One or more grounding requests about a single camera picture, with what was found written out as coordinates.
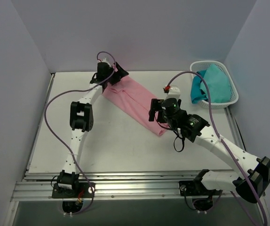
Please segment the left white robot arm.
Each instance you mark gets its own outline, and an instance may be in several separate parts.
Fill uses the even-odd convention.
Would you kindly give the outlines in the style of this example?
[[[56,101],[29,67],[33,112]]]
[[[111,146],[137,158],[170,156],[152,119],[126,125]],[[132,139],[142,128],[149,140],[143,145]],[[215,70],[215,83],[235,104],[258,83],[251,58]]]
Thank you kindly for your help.
[[[98,61],[97,72],[92,77],[88,91],[70,106],[69,125],[72,129],[69,153],[56,185],[68,197],[79,193],[78,161],[88,132],[93,128],[93,104],[109,84],[118,83],[128,72],[115,62],[110,65],[105,59]]]

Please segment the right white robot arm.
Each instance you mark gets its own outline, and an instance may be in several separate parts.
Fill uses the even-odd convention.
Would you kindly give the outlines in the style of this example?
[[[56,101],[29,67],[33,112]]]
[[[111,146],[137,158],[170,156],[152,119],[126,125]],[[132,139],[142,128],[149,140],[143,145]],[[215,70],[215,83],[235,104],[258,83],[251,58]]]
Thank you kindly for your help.
[[[196,114],[188,114],[180,108],[175,98],[151,100],[149,121],[166,123],[182,141],[199,145],[214,154],[232,168],[232,172],[203,169],[193,180],[198,194],[213,190],[236,192],[250,203],[257,203],[270,184],[270,158],[250,154],[222,135],[217,135],[208,121]]]

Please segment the pink t shirt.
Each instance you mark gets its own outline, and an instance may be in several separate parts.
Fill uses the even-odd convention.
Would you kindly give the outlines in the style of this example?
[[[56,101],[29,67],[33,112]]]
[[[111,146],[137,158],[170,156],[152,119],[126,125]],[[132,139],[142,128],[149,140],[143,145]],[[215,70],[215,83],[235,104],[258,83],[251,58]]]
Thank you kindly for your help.
[[[156,96],[132,78],[126,76],[118,83],[108,85],[103,96],[157,136],[166,132],[157,122],[149,121],[151,100]]]

